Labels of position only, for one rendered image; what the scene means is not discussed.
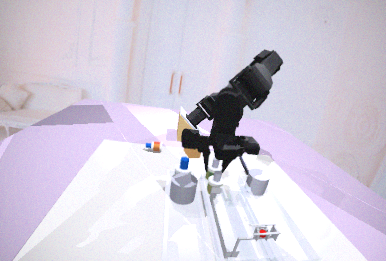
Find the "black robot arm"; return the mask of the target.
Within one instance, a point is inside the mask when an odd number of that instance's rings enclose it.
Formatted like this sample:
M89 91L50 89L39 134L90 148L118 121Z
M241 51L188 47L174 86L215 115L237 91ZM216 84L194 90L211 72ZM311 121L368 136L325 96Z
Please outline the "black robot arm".
M220 126L215 125L209 136L209 146L213 147L215 158L218 160L236 160L238 154L246 152L248 136L235 136L234 125L241 120L245 106L248 105L252 111L259 108L268 98L273 84L271 76L280 70L283 63L274 50L264 49L254 56L254 59L239 71L226 87L205 96L196 104L198 107L195 110L190 114L186 113L186 118L196 129L206 118L209 121L214 119L219 125L229 127L229 130L220 130Z

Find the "grey cylinder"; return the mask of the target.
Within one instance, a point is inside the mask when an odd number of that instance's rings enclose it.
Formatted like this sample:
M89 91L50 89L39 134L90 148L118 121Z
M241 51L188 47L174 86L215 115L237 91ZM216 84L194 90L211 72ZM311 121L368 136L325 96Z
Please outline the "grey cylinder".
M176 172L172 176L169 198L176 204L191 204L195 199L198 179L191 173Z
M261 169L252 168L248 172L246 183L248 187L251 187L253 196L262 196L265 194L269 180L269 173Z

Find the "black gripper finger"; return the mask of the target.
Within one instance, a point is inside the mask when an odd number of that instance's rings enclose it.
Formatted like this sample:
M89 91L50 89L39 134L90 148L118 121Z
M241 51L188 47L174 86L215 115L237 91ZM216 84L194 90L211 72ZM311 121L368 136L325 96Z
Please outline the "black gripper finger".
M205 172L208 172L209 158L210 158L210 154L211 154L210 148L209 148L209 151L199 150L198 148L197 148L197 150L198 150L199 153L203 154L204 165L205 165Z
M243 154L238 154L237 157L242 157ZM232 162L233 160L222 160L222 163L221 163L221 167L222 167L222 170L221 172L223 173L225 171L225 169L230 165L230 163Z

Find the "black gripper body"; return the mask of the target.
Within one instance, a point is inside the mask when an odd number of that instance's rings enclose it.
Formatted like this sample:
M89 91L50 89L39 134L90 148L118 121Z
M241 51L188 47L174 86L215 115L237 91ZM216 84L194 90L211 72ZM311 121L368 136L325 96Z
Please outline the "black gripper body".
M213 130L213 127L215 125L220 126L220 130L229 130L229 127L221 126L219 125L214 119L212 124L212 129L210 131L210 134ZM239 123L234 125L234 132L236 131L236 128L239 127ZM246 135L248 136L248 135ZM200 135L199 130L194 129L184 129L182 131L181 136L181 147L185 149L193 149L196 150L197 148L199 150L205 150L209 151L209 136L203 136ZM253 136L248 136L248 147L246 150L247 155L258 155L260 150L260 145L258 144L257 140Z

